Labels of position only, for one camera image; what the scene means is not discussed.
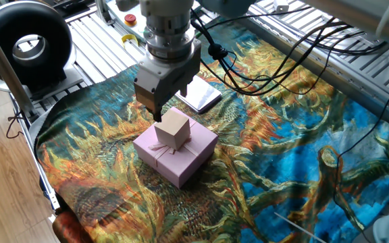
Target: ribbon on box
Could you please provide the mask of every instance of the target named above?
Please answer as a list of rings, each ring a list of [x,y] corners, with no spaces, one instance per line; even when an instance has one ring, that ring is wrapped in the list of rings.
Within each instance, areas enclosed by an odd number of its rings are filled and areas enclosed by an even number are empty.
[[[196,124],[195,121],[190,121],[190,128],[192,128],[195,124]],[[192,153],[194,156],[197,157],[197,156],[199,156],[199,153],[196,151],[196,149],[190,147],[190,145],[187,144],[187,142],[190,142],[191,140],[192,140],[192,137],[191,136],[188,137],[187,140],[184,142],[184,144],[181,146],[181,148],[182,147],[186,148],[188,151],[190,151],[190,153]],[[171,155],[175,154],[175,149],[169,147],[166,144],[162,144],[161,142],[158,142],[156,144],[149,146],[148,149],[151,149],[152,151],[158,151],[159,149],[161,149],[161,151],[154,156],[154,164],[156,167],[158,166],[158,164],[157,164],[158,160],[166,152],[168,152]]]

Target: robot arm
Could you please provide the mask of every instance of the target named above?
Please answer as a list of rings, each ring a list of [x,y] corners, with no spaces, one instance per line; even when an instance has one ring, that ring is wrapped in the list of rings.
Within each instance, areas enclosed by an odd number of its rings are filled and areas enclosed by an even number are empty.
[[[144,38],[147,53],[134,79],[136,98],[161,121],[161,108],[179,90],[185,97],[187,84],[199,72],[201,42],[190,26],[194,0],[140,0],[140,10],[147,18]],[[255,0],[201,0],[204,7],[224,14],[244,14]],[[117,3],[120,10],[136,5],[136,0]]]

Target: pink gift box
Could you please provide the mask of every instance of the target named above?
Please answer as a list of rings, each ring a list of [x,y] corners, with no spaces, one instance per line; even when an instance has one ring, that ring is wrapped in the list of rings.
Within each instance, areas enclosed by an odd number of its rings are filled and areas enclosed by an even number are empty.
[[[181,186],[213,153],[218,136],[202,126],[175,107],[172,110],[188,117],[190,121],[191,139],[172,154],[173,149],[164,146],[153,150],[152,146],[159,144],[154,125],[143,132],[133,145],[139,158],[166,177],[172,184]]]

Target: cardboard cube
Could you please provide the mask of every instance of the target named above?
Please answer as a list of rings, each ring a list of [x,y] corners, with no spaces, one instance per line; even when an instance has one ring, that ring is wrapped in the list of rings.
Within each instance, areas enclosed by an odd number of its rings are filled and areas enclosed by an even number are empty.
[[[170,153],[173,148],[169,146],[164,146],[158,150],[151,149],[156,144],[160,144],[154,125],[134,140],[133,145],[140,159],[153,167],[172,184],[181,188],[190,176],[214,153],[218,136],[175,107],[172,107],[171,110],[187,117],[190,124],[191,138],[186,140],[180,149],[174,151],[173,154]]]
[[[154,127],[158,141],[175,150],[180,149],[190,137],[188,117],[172,109],[161,116],[161,122],[157,122]]]

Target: patterned cloth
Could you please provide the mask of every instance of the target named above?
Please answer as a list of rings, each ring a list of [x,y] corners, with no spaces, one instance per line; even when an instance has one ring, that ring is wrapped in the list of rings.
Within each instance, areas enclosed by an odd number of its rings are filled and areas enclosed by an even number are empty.
[[[284,58],[241,26],[217,27],[211,35],[236,52],[236,68],[247,76],[271,75]],[[223,76],[207,47],[203,59]],[[204,67],[199,76],[223,99],[197,115],[174,97],[163,112],[177,107],[218,134],[219,142],[211,160],[177,189],[133,148],[153,123],[134,96],[136,71],[131,67],[66,96],[38,136],[37,157],[51,185],[93,241],[311,241],[278,213],[326,242],[351,242],[389,201],[389,124],[381,123],[337,168],[338,154],[376,116],[324,81],[304,96],[279,87],[249,97],[226,88]],[[283,85],[303,92],[315,79],[298,67]]]

